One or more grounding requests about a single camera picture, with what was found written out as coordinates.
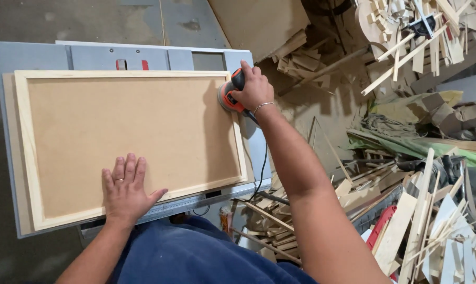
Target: gold bracelet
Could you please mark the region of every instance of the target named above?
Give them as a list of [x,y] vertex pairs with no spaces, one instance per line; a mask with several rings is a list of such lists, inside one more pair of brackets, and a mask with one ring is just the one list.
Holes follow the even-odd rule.
[[263,103],[263,104],[260,104],[259,106],[256,107],[256,110],[254,110],[254,113],[253,115],[256,116],[256,112],[262,107],[262,106],[265,106],[265,105],[269,105],[269,104],[275,104],[274,102],[267,102],[267,103]]

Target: left hand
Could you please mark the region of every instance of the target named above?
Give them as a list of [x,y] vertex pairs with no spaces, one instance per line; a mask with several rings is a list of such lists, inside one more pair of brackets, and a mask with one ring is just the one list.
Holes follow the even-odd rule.
[[126,158],[115,159],[112,173],[102,170],[106,188],[105,210],[106,223],[132,229],[138,219],[168,191],[156,190],[147,196],[144,190],[144,178],[147,162],[140,157],[138,163],[133,153]]

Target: hand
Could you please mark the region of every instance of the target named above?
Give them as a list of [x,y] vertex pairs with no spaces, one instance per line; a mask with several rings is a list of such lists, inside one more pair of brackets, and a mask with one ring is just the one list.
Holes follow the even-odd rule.
[[109,169],[102,170],[106,188],[105,210],[107,224],[132,229],[138,219],[168,191],[156,190],[147,196],[144,190],[144,178],[147,162],[140,157],[138,164],[133,153],[126,158],[115,159],[113,173]]
[[241,70],[245,75],[243,91],[233,91],[233,98],[239,101],[246,109],[254,112],[260,104],[273,102],[273,86],[268,83],[266,76],[261,75],[259,67],[250,68],[245,60],[241,61]]

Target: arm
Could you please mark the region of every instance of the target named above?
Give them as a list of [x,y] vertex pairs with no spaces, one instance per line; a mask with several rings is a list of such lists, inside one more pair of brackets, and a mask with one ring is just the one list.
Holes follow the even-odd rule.
[[56,283],[107,282],[134,224],[167,192],[166,189],[157,190],[147,196],[143,186],[145,158],[140,158],[135,164],[134,154],[128,154],[126,165],[122,157],[115,160],[112,174],[108,169],[103,169],[107,215],[105,225]]
[[[273,87],[258,67],[241,62],[245,88],[232,96],[247,109],[273,101]],[[390,283],[343,211],[317,156],[272,105],[256,118],[268,143],[278,177],[291,202],[303,269],[320,283]]]

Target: person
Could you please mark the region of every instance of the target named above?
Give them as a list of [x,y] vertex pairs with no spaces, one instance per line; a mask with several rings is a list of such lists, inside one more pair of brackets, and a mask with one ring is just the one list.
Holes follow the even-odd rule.
[[232,96],[255,116],[291,203],[302,269],[237,246],[209,221],[134,224],[167,189],[147,196],[145,158],[103,169],[106,222],[57,283],[391,283],[343,211],[319,159],[274,106],[273,86],[241,61],[246,85]]

